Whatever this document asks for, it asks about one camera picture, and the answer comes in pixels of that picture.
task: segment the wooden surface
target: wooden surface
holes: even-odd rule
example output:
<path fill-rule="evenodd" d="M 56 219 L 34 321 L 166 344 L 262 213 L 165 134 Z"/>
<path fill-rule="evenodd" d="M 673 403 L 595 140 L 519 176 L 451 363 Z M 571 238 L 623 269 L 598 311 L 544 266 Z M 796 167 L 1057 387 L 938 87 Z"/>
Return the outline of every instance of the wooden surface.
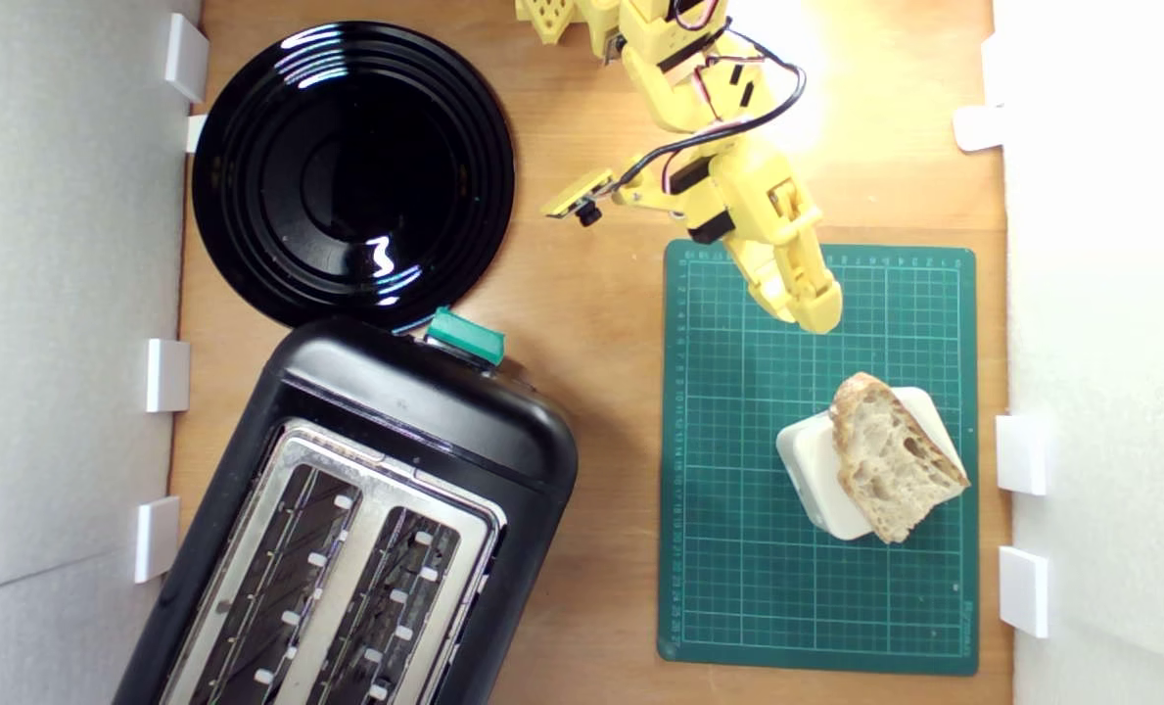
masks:
<path fill-rule="evenodd" d="M 505 104 L 519 164 L 514 220 L 496 263 L 457 312 L 508 333 L 510 355 L 568 411 L 582 464 L 496 704 L 1012 702 L 1013 636 L 999 621 L 994 589 L 994 548 L 1008 537 L 992 436 L 994 414 L 1007 404 L 1001 162 L 993 152 L 961 155 L 950 128 L 956 107 L 981 99 L 979 44 L 992 31 L 989 3 L 787 2 L 793 22 L 764 28 L 760 37 L 812 71 L 809 94 L 778 129 L 826 214 L 823 240 L 965 245 L 977 254 L 982 591 L 975 677 L 667 664 L 655 655 L 662 251 L 681 232 L 655 214 L 616 208 L 589 232 L 537 215 L 582 172 L 666 142 L 625 72 L 604 71 L 590 58 L 581 28 L 560 47 L 541 47 L 531 27 L 514 22 L 510 0 L 205 1 L 210 100 L 282 36 L 319 22 L 376 19 L 450 44 Z M 795 41 L 778 41 L 783 34 Z M 184 522 L 283 333 L 220 280 L 189 215 L 180 335 L 193 344 L 193 384 L 191 411 L 177 421 L 171 473 Z"/>

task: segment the green cutting mat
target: green cutting mat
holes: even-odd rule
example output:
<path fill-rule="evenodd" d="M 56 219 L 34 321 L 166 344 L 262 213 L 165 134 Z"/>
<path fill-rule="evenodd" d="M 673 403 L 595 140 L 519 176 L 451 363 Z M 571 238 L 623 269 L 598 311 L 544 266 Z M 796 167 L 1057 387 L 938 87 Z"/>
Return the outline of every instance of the green cutting mat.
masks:
<path fill-rule="evenodd" d="M 974 255 L 826 245 L 835 333 L 782 325 L 719 244 L 666 252 L 659 653 L 792 669 L 977 672 L 977 489 L 903 544 L 837 541 L 773 446 L 865 370 L 930 392 L 977 485 Z"/>

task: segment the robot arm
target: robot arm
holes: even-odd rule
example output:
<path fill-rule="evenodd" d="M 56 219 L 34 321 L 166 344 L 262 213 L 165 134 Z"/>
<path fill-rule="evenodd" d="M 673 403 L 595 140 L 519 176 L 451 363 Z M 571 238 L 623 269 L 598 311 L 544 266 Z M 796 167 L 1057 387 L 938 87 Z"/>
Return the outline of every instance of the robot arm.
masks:
<path fill-rule="evenodd" d="M 669 213 L 683 220 L 693 240 L 722 241 L 752 299 L 769 315 L 829 333 L 840 321 L 842 290 L 821 256 L 821 211 L 788 157 L 752 133 L 793 106 L 803 88 L 802 72 L 729 31 L 724 10 L 725 0 L 518 0 L 518 12 L 549 43 L 559 40 L 565 22 L 581 17 L 596 55 L 620 55 L 655 123 L 693 133 L 636 159 L 619 177 L 612 170 L 584 177 L 542 213 L 575 214 L 589 226 L 599 219 L 598 201 L 605 197 Z M 554 41 L 542 31 L 546 22 Z M 769 62 L 800 77 L 795 95 L 781 106 L 766 81 Z M 647 169 L 666 155 L 661 172 Z M 673 162 L 680 164 L 675 170 Z"/>

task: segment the toaster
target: toaster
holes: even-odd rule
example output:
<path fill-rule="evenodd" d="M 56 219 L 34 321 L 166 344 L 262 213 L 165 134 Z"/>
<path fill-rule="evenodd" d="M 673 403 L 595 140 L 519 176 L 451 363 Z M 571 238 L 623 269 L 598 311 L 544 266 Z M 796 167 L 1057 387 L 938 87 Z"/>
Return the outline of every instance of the toaster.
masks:
<path fill-rule="evenodd" d="M 413 339 L 334 318 L 282 341 L 116 704 L 488 699 L 576 446 L 497 371 L 502 339 L 491 355 L 464 326 L 440 312 Z"/>

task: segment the bread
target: bread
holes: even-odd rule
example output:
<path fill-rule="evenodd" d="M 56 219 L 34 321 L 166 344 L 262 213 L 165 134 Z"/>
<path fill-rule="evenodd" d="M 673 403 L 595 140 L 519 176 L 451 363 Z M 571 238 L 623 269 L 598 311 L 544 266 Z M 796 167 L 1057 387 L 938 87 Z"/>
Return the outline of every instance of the bread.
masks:
<path fill-rule="evenodd" d="M 907 540 L 935 505 L 970 486 L 970 478 L 875 376 L 859 373 L 842 383 L 829 419 L 840 458 L 838 483 L 886 543 Z"/>

